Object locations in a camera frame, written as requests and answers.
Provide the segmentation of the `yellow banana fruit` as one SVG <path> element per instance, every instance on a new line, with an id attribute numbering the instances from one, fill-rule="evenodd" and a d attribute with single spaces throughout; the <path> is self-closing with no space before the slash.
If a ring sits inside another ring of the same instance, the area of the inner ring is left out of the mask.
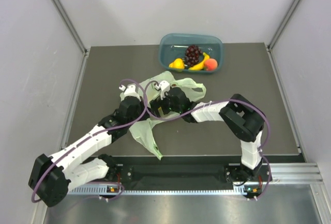
<path id="1" fill-rule="evenodd" d="M 208 59 L 210 59 L 210 56 L 207 53 L 205 53 L 205 52 L 203 52 L 203 56 L 204 56 L 204 58 L 203 58 L 203 60 L 201 62 L 199 62 L 198 64 L 196 64 L 196 65 L 194 65 L 192 67 L 190 67 L 188 70 L 193 70 L 193 71 L 203 70 L 204 69 L 204 63 Z"/>

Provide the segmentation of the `small yellow fruit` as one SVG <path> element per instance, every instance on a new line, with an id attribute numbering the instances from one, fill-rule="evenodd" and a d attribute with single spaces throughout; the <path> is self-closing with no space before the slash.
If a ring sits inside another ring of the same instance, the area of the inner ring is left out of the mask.
<path id="1" fill-rule="evenodd" d="M 159 111 L 160 115 L 164 115 L 163 110 L 162 110 L 161 107 L 158 109 L 158 111 Z"/>

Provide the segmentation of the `dark red grape bunch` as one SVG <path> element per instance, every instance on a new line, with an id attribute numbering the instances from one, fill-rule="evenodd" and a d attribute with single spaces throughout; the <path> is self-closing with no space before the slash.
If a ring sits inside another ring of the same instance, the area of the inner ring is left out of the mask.
<path id="1" fill-rule="evenodd" d="M 184 56 L 184 61 L 187 67 L 192 67 L 199 63 L 202 50 L 197 45 L 190 45 Z"/>

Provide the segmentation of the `yellow lemon fruit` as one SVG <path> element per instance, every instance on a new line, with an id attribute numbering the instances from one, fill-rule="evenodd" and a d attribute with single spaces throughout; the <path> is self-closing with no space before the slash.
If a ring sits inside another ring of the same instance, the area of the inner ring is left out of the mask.
<path id="1" fill-rule="evenodd" d="M 169 64 L 170 68 L 183 70 L 185 69 L 184 61 L 181 58 L 176 58 L 172 63 Z"/>

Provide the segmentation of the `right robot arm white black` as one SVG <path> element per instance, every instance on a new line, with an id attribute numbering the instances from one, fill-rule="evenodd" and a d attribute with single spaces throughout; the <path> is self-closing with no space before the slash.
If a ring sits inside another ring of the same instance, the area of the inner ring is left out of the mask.
<path id="1" fill-rule="evenodd" d="M 234 94 L 222 102 L 194 102 L 182 89 L 174 87 L 149 104 L 152 115 L 161 120 L 169 119 L 170 113 L 177 113 L 188 123 L 224 122 L 240 140 L 242 149 L 240 167 L 228 171 L 227 180 L 239 186 L 260 175 L 265 116 L 242 95 Z"/>

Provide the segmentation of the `light green plastic bag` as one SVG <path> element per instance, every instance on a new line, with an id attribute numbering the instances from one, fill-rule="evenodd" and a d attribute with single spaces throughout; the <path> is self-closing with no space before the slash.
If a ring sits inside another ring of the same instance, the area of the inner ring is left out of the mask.
<path id="1" fill-rule="evenodd" d="M 179 116 L 179 114 L 161 107 L 161 89 L 156 85 L 157 83 L 160 84 L 161 89 L 173 89 L 178 87 L 185 93 L 186 97 L 193 102 L 205 97 L 206 87 L 202 83 L 197 83 L 192 78 L 177 80 L 169 71 L 162 72 L 141 83 L 131 82 L 127 86 L 121 85 L 119 87 L 122 91 L 120 94 L 121 100 L 124 100 L 126 96 L 143 97 L 144 94 L 146 94 L 147 106 L 154 116 L 134 123 L 129 128 L 129 131 L 138 143 L 161 160 L 163 155 L 154 139 L 152 129 L 157 124 L 164 122 L 166 118 L 174 118 Z"/>

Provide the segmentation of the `orange peach fruit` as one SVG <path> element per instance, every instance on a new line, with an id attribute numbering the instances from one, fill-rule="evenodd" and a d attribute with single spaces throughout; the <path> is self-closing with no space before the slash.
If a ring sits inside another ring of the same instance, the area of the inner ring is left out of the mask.
<path id="1" fill-rule="evenodd" d="M 218 62 L 213 58 L 209 58 L 204 62 L 204 70 L 206 71 L 214 71 L 217 68 L 218 68 Z"/>

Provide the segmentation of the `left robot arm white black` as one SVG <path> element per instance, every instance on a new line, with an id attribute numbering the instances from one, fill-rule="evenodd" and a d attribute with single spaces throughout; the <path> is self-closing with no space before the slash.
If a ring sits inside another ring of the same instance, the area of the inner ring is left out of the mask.
<path id="1" fill-rule="evenodd" d="M 79 140 L 50 156 L 39 155 L 28 181 L 33 190 L 32 202 L 42 201 L 48 207 L 60 203 L 73 187 L 74 180 L 69 174 L 92 154 L 126 135 L 134 123 L 148 117 L 146 112 L 146 99 L 127 96 L 112 114 L 101 119 Z"/>

